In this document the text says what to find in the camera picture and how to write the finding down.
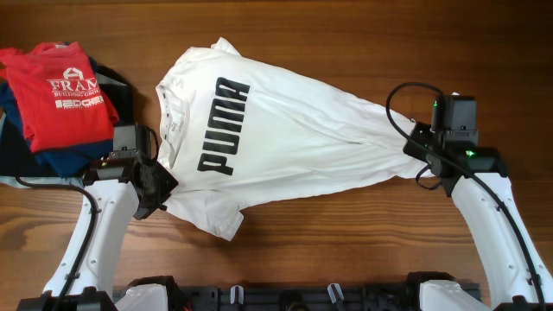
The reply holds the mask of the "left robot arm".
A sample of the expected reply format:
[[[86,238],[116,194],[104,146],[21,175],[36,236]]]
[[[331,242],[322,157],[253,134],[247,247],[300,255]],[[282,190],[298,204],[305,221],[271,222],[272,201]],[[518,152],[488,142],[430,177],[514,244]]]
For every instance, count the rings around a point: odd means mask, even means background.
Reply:
[[[171,276],[131,282],[113,299],[113,279],[132,219],[165,209],[176,179],[157,161],[159,141],[145,125],[115,129],[113,150],[84,174],[79,219],[59,267],[42,294],[20,300],[20,310],[188,310]]]

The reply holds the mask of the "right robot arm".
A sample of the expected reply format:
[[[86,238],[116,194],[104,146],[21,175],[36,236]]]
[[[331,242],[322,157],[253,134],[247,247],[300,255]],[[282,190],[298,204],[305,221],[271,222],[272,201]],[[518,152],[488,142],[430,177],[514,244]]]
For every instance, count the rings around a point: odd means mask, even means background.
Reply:
[[[417,123],[404,153],[439,178],[472,234],[494,310],[550,310],[552,275],[513,198],[508,169],[493,147],[478,144],[475,98],[435,98],[430,124]]]

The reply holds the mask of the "white Puma t-shirt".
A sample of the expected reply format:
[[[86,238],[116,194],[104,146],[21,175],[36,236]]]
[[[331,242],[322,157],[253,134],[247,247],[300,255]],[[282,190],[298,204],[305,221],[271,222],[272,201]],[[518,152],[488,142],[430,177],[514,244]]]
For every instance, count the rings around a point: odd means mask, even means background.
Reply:
[[[156,86],[166,207],[231,240],[251,206],[412,179],[414,123],[316,79],[242,56],[225,39],[188,49]]]

